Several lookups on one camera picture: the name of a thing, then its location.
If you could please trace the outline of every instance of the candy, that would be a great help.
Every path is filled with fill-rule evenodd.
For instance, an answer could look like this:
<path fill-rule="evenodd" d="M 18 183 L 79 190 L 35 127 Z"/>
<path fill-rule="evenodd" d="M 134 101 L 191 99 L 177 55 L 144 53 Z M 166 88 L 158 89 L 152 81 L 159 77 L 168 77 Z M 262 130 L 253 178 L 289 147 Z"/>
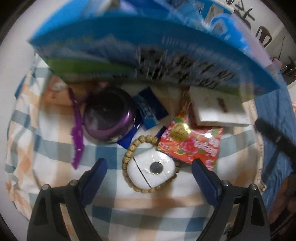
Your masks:
<path fill-rule="evenodd" d="M 133 97 L 133 100 L 141 112 L 142 120 L 147 130 L 159 124 L 159 120 L 168 115 L 167 110 L 154 95 L 150 87 L 142 90 Z"/>
<path fill-rule="evenodd" d="M 196 125 L 188 92 L 184 91 L 181 112 L 161 136 L 157 149 L 189 164 L 199 158 L 213 170 L 219 156 L 222 131 L 220 127 Z"/>

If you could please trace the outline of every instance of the small white box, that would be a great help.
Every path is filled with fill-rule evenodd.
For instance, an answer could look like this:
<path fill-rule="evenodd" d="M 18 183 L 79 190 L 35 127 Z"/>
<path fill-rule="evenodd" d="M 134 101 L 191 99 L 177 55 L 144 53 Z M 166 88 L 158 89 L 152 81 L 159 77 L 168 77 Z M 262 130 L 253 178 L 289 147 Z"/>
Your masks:
<path fill-rule="evenodd" d="M 251 124 L 239 96 L 191 86 L 189 95 L 200 126 L 248 126 Z"/>

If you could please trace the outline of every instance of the checkered bedsheet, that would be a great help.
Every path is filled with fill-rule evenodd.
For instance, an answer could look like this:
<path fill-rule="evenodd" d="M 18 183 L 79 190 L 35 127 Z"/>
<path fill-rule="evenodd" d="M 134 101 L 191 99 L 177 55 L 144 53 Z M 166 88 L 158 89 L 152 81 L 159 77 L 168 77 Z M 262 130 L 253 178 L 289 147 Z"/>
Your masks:
<path fill-rule="evenodd" d="M 177 178 L 166 188 L 155 193 L 137 193 L 122 175 L 121 164 L 126 150 L 117 144 L 99 144 L 84 132 L 85 151 L 79 168 L 72 168 L 72 108 L 42 101 L 52 76 L 45 62 L 36 56 L 10 121 L 6 188 L 16 208 L 30 219 L 43 184 L 66 185 L 72 179 L 79 179 L 99 157 L 103 157 L 108 162 L 107 175 L 93 203 L 86 207 L 103 240 L 196 240 L 213 208 L 205 203 L 189 165 L 182 164 Z M 135 92 L 143 85 L 124 88 Z M 180 91 L 172 87 L 153 87 L 152 90 L 170 115 L 151 131 L 140 129 L 135 137 L 155 134 L 176 115 Z M 254 102 L 245 103 L 245 107 L 255 119 Z M 263 190 L 264 185 L 260 182 L 262 146 L 251 126 L 225 128 L 215 168 L 218 176 L 240 186 L 255 182 Z M 137 152 L 149 147 L 150 144 L 142 144 Z M 68 232 L 72 240 L 77 240 L 66 207 L 61 205 L 61 208 Z"/>

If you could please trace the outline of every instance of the purple lid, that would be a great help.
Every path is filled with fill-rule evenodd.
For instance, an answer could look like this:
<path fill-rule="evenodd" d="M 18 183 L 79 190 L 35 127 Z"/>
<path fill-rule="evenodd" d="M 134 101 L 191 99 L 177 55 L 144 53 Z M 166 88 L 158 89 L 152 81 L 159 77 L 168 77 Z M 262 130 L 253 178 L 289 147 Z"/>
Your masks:
<path fill-rule="evenodd" d="M 133 127 L 135 117 L 136 105 L 122 89 L 106 88 L 86 100 L 85 129 L 100 141 L 119 141 Z"/>

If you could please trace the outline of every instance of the screw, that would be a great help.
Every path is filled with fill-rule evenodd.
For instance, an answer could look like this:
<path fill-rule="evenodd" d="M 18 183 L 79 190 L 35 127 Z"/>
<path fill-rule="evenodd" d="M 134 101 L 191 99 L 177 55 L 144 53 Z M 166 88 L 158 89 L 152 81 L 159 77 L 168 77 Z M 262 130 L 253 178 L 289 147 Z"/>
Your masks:
<path fill-rule="evenodd" d="M 251 184 L 250 185 L 251 189 L 253 189 L 254 191 L 258 189 L 258 187 L 255 184 Z"/>
<path fill-rule="evenodd" d="M 42 186 L 42 189 L 43 190 L 47 190 L 49 188 L 49 185 L 48 184 L 44 184 L 43 186 Z"/>
<path fill-rule="evenodd" d="M 224 186 L 224 187 L 228 187 L 229 186 L 229 181 L 227 181 L 227 180 L 223 180 L 222 181 L 222 185 Z"/>
<path fill-rule="evenodd" d="M 72 180 L 72 181 L 70 181 L 70 185 L 71 185 L 71 186 L 75 186 L 77 183 L 78 183 L 77 180 Z"/>

